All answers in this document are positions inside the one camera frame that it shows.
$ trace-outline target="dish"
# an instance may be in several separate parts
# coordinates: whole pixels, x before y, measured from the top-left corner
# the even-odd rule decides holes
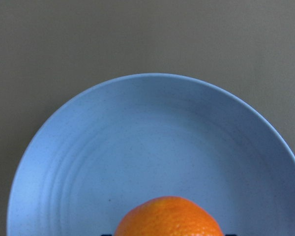
[[[295,157],[278,132],[221,88],[159,73],[96,85],[45,122],[15,175],[7,233],[112,234],[163,195],[193,200],[226,234],[295,235]]]

